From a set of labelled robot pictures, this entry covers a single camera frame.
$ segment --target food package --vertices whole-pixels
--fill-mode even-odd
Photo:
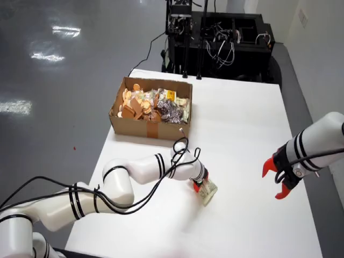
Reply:
[[[165,89],[159,89],[157,90],[159,93],[159,100],[163,99],[169,99],[170,101],[176,103],[177,101],[177,93],[173,90],[165,90]]]
[[[169,99],[162,99],[157,102],[157,108],[161,113],[161,119],[168,123],[181,124],[183,110]]]

